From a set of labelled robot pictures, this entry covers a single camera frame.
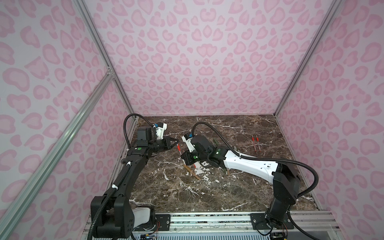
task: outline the pink heart-patterned wall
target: pink heart-patterned wall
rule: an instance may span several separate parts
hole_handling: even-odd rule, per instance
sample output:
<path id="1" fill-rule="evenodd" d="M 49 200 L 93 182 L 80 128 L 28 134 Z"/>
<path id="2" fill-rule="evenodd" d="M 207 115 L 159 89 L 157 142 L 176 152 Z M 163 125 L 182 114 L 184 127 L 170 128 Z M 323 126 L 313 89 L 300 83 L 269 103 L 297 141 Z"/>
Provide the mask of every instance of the pink heart-patterned wall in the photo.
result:
<path id="1" fill-rule="evenodd" d="M 91 200 L 103 195 L 119 159 L 126 115 L 118 90 L 110 83 L 10 240 L 79 239 Z"/>
<path id="2" fill-rule="evenodd" d="M 346 1 L 278 116 L 346 240 L 384 238 L 383 12 L 383 1 Z"/>
<path id="3" fill-rule="evenodd" d="M 86 0 L 135 112 L 274 113 L 331 0 Z"/>
<path id="4" fill-rule="evenodd" d="M 0 218 L 106 69 L 70 0 L 0 3 Z"/>

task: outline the wooden stick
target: wooden stick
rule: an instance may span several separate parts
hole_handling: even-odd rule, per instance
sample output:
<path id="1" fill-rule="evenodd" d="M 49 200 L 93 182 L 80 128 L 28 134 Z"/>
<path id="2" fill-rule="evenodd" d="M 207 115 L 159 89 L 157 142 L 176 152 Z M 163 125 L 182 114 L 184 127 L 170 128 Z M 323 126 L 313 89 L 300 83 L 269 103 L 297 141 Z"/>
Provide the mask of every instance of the wooden stick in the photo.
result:
<path id="1" fill-rule="evenodd" d="M 195 178 L 197 178 L 197 180 L 200 180 L 199 176 L 196 175 L 196 173 L 194 173 L 194 172 L 192 171 L 192 169 L 190 169 L 187 165 L 184 164 L 184 168 L 185 168 L 188 172 L 190 172 L 193 176 L 195 176 Z"/>

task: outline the diagonal metal bar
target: diagonal metal bar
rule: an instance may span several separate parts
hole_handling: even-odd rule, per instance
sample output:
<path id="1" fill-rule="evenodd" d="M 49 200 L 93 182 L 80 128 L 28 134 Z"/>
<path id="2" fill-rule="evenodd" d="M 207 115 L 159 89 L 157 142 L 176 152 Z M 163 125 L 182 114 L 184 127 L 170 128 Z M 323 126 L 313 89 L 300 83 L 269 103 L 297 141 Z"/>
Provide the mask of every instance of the diagonal metal bar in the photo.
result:
<path id="1" fill-rule="evenodd" d="M 25 187 L 10 205 L 0 220 L 0 239 L 8 239 L 10 237 L 112 79 L 113 76 L 109 73 L 104 76 L 53 146 L 52 150 L 44 158 L 36 172 L 31 176 Z"/>
<path id="2" fill-rule="evenodd" d="M 113 68 L 113 64 L 111 62 L 111 59 L 109 58 L 108 53 L 107 53 L 107 51 L 103 45 L 103 42 L 101 40 L 101 37 L 99 36 L 98 31 L 97 31 L 97 29 L 93 23 L 92 16 L 88 10 L 87 5 L 85 4 L 85 2 L 83 0 L 73 0 L 73 3 L 76 5 L 77 10 L 79 11 L 81 17 L 83 18 L 83 21 L 84 21 L 89 33 L 91 34 L 93 41 L 95 42 L 96 48 L 100 52 L 100 56 L 102 57 L 105 66 L 111 72 L 111 74 L 114 76 L 113 81 L 116 83 L 116 86 L 119 90 L 119 94 L 122 97 L 125 105 L 128 108 L 128 112 L 134 113 L 132 106 L 129 103 L 128 96 L 127 96 L 126 92 L 124 91 L 124 88 L 123 88 L 118 76 L 116 75 L 116 71 Z"/>
<path id="3" fill-rule="evenodd" d="M 344 2 L 344 0 L 333 0 L 332 1 L 331 6 L 329 7 L 327 13 L 325 14 L 323 21 L 321 22 L 315 36 L 312 39 L 310 46 L 308 47 L 307 52 L 305 53 L 305 55 L 303 57 L 303 60 L 300 62 L 295 74 L 292 77 L 291 82 L 289 83 L 286 91 L 284 92 L 283 97 L 281 98 L 279 105 L 277 106 L 277 109 L 274 113 L 275 116 L 278 116 L 281 113 L 285 103 L 288 100 L 288 97 L 290 96 L 291 92 L 293 91 L 293 88 L 295 87 L 296 83 L 299 81 L 302 72 L 307 67 L 309 61 L 311 60 L 311 57 L 313 56 L 313 54 L 316 51 L 316 48 L 319 46 L 321 39 L 326 34 L 329 26 L 331 25 L 331 23 L 333 22 L 333 20 L 335 19 L 336 15 L 337 15 L 337 13 L 341 9 L 340 7 L 343 5 L 343 2 Z"/>

